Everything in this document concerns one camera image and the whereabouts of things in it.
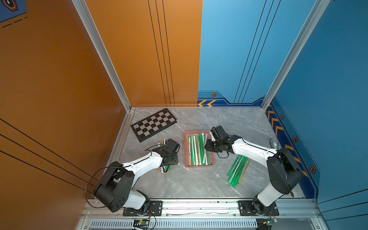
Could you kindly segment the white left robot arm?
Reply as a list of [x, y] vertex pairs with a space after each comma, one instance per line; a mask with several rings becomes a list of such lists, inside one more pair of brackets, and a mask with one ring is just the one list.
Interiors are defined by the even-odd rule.
[[143, 192], [133, 190], [136, 181], [144, 174], [158, 168], [178, 164], [180, 144], [172, 139], [147, 149], [147, 155], [128, 162], [113, 162], [105, 167], [104, 174], [96, 185], [93, 195], [111, 212], [122, 208], [133, 209], [140, 215], [149, 214], [150, 198]]

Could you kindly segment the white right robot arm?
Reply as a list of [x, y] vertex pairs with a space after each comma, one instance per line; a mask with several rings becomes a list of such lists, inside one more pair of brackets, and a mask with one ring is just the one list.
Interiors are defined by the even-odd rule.
[[210, 152], [233, 153], [258, 162], [268, 170], [269, 183], [254, 197], [240, 205], [241, 214], [264, 216], [272, 213], [276, 201], [284, 195], [292, 194], [293, 188], [305, 177], [294, 156], [286, 148], [270, 149], [237, 135], [228, 135], [222, 126], [210, 130], [211, 138], [205, 149]]

